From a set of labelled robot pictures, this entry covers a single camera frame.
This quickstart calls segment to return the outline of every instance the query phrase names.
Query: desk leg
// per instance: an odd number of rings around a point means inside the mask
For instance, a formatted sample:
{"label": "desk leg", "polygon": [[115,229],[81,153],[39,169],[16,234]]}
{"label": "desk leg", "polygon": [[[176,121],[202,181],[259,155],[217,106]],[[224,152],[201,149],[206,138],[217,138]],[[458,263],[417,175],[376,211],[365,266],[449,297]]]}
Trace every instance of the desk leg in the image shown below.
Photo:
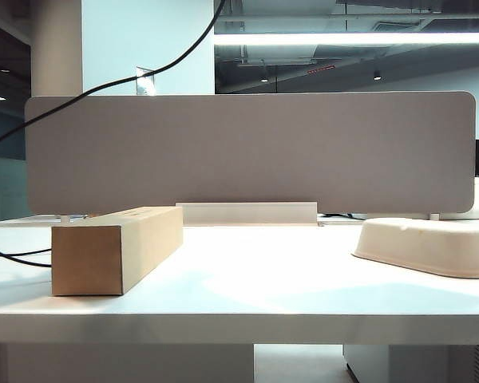
{"label": "desk leg", "polygon": [[0,345],[0,383],[54,381],[253,383],[254,346]]}

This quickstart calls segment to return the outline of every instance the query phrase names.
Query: ceiling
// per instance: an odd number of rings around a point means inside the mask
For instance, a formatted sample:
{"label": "ceiling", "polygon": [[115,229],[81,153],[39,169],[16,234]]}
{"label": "ceiling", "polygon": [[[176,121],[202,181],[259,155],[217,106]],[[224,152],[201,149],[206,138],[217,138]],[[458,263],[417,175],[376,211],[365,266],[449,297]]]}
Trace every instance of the ceiling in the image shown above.
{"label": "ceiling", "polygon": [[[344,17],[352,14],[361,16]],[[427,19],[420,20],[415,14],[424,14]],[[479,14],[479,0],[228,0],[215,34],[479,31],[479,19],[448,19],[451,14]],[[305,91],[306,83],[324,78],[335,83],[344,81],[346,75],[368,73],[366,78],[372,81],[373,69],[380,66],[388,72],[413,63],[414,69],[432,73],[458,67],[451,65],[451,60],[479,65],[476,56],[479,48],[472,47],[217,46],[216,92],[273,91],[274,83],[275,91],[295,89],[295,82],[301,82],[301,91]],[[410,73],[400,74],[408,77]],[[264,84],[260,80],[266,75],[269,82]],[[339,84],[335,88],[345,90]]]}

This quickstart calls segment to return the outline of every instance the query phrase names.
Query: floor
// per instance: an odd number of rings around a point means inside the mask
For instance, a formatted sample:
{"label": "floor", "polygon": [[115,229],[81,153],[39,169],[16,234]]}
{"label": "floor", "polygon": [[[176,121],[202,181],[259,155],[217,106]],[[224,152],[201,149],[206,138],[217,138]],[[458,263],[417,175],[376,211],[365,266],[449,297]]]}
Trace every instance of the floor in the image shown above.
{"label": "floor", "polygon": [[352,383],[342,345],[255,345],[255,383]]}

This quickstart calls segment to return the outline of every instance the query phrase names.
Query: desk divider panel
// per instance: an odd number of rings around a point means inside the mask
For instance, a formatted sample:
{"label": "desk divider panel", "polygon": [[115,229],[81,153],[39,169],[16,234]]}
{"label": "desk divider panel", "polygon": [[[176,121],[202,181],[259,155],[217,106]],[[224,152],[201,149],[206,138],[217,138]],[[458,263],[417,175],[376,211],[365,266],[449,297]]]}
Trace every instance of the desk divider panel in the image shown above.
{"label": "desk divider panel", "polygon": [[[68,97],[35,97],[30,119]],[[473,204],[465,92],[95,96],[26,130],[30,208],[312,202],[320,212]]]}

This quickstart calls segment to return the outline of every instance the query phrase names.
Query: desk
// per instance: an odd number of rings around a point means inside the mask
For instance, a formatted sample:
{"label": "desk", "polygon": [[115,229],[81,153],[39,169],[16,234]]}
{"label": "desk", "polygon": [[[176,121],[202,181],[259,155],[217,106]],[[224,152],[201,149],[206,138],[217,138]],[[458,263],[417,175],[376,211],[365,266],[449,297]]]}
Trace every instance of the desk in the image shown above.
{"label": "desk", "polygon": [[[0,344],[479,344],[479,280],[357,259],[360,230],[186,227],[121,297],[51,297],[49,270],[0,259]],[[0,227],[1,250],[48,246]]]}

